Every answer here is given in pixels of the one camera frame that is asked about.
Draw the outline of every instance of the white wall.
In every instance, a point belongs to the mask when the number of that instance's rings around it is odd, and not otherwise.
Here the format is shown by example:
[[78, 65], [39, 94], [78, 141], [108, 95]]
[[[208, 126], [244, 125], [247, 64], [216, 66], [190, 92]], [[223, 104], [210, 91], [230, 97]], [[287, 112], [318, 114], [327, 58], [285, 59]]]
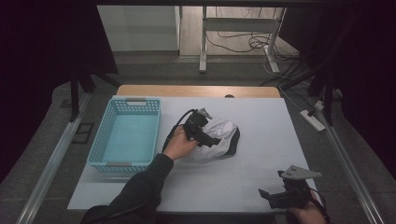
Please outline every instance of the white wall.
[[110, 47], [123, 50], [178, 50], [178, 7], [98, 6]]

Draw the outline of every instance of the plastic basket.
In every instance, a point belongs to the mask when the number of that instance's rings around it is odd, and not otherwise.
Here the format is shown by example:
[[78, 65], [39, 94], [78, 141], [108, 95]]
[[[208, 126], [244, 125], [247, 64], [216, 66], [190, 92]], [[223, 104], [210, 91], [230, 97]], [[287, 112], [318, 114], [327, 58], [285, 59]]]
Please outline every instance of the plastic basket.
[[87, 163], [101, 172], [146, 170], [157, 144], [160, 99], [111, 99]]

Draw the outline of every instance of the power strip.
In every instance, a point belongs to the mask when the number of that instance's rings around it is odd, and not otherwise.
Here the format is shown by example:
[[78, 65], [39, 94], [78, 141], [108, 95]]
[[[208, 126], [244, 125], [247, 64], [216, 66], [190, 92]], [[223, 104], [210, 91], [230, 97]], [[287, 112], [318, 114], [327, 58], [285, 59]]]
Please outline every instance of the power strip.
[[323, 124], [321, 124], [314, 116], [308, 116], [308, 111], [307, 110], [303, 110], [302, 112], [300, 112], [300, 115], [306, 120], [308, 121], [308, 123], [310, 123], [312, 125], [312, 127], [315, 128], [315, 130], [317, 130], [318, 132], [321, 132], [323, 130], [325, 130], [326, 128], [323, 126]]

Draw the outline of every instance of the person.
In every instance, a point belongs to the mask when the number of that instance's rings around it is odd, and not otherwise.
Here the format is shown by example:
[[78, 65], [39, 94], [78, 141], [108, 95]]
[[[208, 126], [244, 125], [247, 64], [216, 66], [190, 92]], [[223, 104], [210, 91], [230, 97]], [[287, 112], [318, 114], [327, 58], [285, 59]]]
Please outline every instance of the person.
[[[165, 178], [171, 172], [174, 161], [189, 155], [197, 141], [188, 141], [181, 126], [177, 127], [167, 147], [157, 154], [148, 168], [131, 177], [120, 194], [110, 205], [95, 206], [87, 211], [80, 223], [155, 223], [157, 206], [161, 203], [161, 190]], [[304, 209], [290, 208], [301, 224], [326, 223], [314, 204], [308, 204]], [[223, 220], [184, 220], [178, 223], [230, 223]]]

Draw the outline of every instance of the human hand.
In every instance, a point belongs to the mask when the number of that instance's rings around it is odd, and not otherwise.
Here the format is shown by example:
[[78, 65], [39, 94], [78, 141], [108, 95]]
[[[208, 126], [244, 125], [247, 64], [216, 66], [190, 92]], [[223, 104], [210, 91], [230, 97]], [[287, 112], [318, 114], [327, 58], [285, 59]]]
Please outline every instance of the human hand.
[[300, 224], [326, 224], [324, 216], [311, 202], [307, 203], [303, 209], [288, 208], [288, 212], [294, 214]]
[[175, 129], [175, 132], [166, 146], [166, 149], [163, 151], [163, 154], [175, 161], [189, 155], [198, 143], [199, 142], [195, 140], [188, 141], [183, 126], [180, 125]]

